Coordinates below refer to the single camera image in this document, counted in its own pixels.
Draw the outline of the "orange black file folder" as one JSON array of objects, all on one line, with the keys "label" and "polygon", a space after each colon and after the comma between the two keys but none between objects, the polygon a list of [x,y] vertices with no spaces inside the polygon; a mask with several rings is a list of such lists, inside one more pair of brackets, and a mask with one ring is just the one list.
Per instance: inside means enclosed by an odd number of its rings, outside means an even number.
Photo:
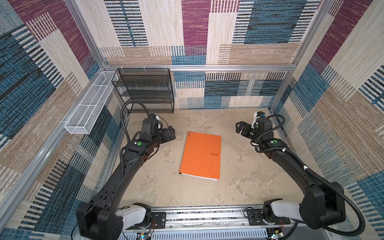
[{"label": "orange black file folder", "polygon": [[217,181],[220,179],[222,137],[189,131],[181,175]]}]

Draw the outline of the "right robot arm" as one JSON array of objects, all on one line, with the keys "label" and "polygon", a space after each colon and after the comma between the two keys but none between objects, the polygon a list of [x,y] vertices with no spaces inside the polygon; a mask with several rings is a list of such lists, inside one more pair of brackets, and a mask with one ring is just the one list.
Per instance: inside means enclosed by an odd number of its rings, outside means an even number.
[{"label": "right robot arm", "polygon": [[300,203],[272,199],[264,203],[263,219],[274,223],[289,218],[305,223],[311,229],[325,228],[346,219],[345,195],[340,184],[330,183],[294,154],[288,145],[274,137],[271,117],[258,112],[253,124],[236,123],[236,132],[251,140],[257,153],[265,154],[278,164],[304,194]]}]

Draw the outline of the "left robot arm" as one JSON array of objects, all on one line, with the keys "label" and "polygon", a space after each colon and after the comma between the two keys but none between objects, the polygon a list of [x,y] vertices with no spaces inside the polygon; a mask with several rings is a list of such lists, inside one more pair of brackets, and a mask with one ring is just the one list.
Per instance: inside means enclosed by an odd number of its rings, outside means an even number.
[{"label": "left robot arm", "polygon": [[121,233],[132,227],[154,228],[152,208],[134,203],[120,209],[122,197],[137,171],[153,157],[159,146],[175,140],[175,129],[162,117],[149,113],[146,106],[133,100],[124,106],[138,104],[143,107],[147,118],[142,129],[119,151],[120,165],[115,169],[101,190],[89,201],[82,202],[76,210],[77,226],[82,237],[91,240],[117,240]]}]

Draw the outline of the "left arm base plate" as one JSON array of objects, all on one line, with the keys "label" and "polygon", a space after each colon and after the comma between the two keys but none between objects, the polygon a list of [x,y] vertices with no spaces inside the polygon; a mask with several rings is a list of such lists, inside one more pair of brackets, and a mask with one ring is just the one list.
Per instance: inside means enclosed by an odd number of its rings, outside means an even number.
[{"label": "left arm base plate", "polygon": [[166,212],[151,212],[151,215],[145,216],[140,227],[143,229],[164,229],[166,227],[166,220]]}]

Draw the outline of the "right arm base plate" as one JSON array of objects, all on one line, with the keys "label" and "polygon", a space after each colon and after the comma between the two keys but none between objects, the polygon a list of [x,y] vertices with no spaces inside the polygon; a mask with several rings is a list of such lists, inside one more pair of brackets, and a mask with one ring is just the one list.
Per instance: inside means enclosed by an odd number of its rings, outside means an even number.
[{"label": "right arm base plate", "polygon": [[273,218],[265,220],[262,209],[246,208],[243,212],[250,226],[267,226],[267,225],[290,225],[291,220],[288,218]]}]

